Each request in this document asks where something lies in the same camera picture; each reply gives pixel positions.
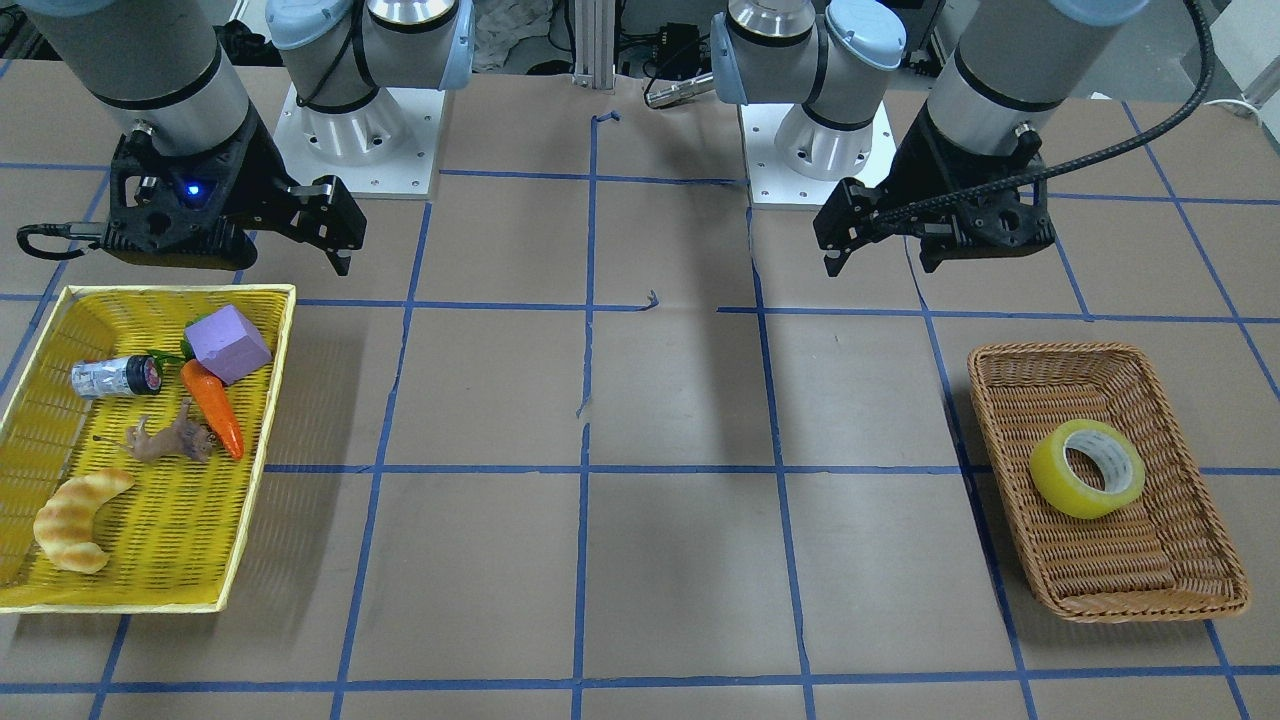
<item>tape roll core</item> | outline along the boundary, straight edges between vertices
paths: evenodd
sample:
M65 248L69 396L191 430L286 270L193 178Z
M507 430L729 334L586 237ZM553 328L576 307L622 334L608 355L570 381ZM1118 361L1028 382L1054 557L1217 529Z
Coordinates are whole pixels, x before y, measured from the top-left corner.
M1071 470L1068 450L1087 455L1102 471L1105 489L1088 486ZM1142 493L1147 470L1137 448L1119 430L1096 420L1070 420L1032 452L1032 480L1044 500L1084 520L1117 510Z

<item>blue joint cap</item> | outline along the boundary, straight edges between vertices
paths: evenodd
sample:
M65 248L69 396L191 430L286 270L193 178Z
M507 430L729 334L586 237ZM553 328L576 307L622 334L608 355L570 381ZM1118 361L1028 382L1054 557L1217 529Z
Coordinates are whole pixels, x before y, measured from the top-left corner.
M353 0L268 0L266 27L279 50L315 42L351 13Z
M902 63L906 28L893 10L876 0L831 0L831 35L868 65L892 70Z
M18 5L23 10L51 18L76 18L96 13L114 3L115 0L22 0Z
M1147 0L1048 0L1048 4L1078 23L1114 27L1140 13Z
M733 54L733 42L724 26L724 13L718 13L712 18L712 76L716 78L716 96L721 99L721 102L748 104L742 73L737 68L737 56Z
M453 22L453 40L449 56L444 60L440 90L461 90L471 82L471 63L476 54L475 24L471 0L458 0L458 15Z

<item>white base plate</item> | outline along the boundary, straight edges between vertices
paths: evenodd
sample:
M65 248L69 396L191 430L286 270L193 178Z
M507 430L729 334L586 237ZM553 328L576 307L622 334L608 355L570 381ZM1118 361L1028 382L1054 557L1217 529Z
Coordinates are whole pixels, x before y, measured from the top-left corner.
M319 155L306 135L293 99L297 90L291 85L275 126L275 145L284 156L284 167L298 182L310 183L320 176L342 178L356 197L383 197L389 200L426 200L431 196L435 177L435 156L440 143L444 120L444 96L439 90L408 87L388 88L404 111L404 123L412 132L403 145L371 165L338 165Z
M778 210L810 210L822 208L822 204L831 196L836 181L819 181L801 176L792 170L782 160L782 155L773 146L773 136L778 133L778 126L786 117L791 105L741 105L739 108L742 120L742 147L746 152L746 174L751 181L751 205L756 208L772 208ZM872 138L872 152L867 158L867 164L854 176L863 181L867 187L876 187L888 176L890 165L893 164L893 152L897 145L893 142L893 133L888 127L888 114L884 113L884 104L876 110L872 120L874 137Z

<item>white cable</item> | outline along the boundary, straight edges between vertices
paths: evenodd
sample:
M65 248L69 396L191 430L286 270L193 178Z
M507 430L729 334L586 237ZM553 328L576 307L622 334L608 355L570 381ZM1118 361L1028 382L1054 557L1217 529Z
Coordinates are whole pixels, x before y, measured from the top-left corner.
M1233 100L1231 97L1222 97L1221 100L1210 100L1208 102L1202 102L1202 105L1231 105L1235 108L1244 108L1253 114L1253 119L1257 120L1258 127L1262 127L1262 111L1258 110L1252 102L1245 102L1244 100Z

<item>can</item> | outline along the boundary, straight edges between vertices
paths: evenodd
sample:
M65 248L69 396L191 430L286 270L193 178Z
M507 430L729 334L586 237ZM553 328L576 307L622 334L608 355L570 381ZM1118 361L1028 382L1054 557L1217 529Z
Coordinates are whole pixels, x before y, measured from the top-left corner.
M160 384L160 370L150 355L72 365L72 389L86 400L111 395L156 395Z

